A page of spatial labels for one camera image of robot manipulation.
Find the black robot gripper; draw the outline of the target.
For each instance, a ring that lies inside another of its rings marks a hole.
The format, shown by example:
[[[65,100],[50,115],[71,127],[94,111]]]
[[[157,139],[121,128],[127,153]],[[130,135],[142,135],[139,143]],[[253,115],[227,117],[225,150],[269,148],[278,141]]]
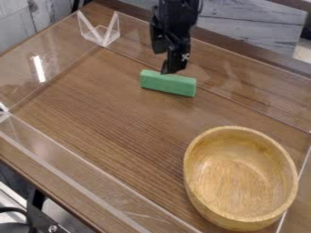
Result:
[[[201,13],[202,0],[158,0],[153,7],[151,42],[157,54],[167,53],[161,71],[165,75],[175,74],[187,67],[190,31]]]

